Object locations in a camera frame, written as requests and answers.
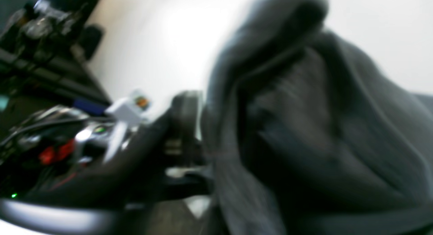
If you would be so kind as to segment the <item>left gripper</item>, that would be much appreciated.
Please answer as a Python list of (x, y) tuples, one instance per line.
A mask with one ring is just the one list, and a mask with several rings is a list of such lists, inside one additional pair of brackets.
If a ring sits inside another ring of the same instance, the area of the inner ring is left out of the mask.
[(1, 140), (1, 198), (50, 192), (125, 149), (136, 126), (58, 105), (37, 111)]

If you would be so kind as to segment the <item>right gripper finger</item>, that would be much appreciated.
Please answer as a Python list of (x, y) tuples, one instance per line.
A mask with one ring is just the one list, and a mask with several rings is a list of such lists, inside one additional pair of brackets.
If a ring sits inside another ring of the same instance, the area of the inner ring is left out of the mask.
[(49, 235), (194, 234), (207, 207), (198, 138), (202, 93), (184, 91), (155, 121), (136, 127), (108, 163), (50, 192), (1, 198), (1, 223)]

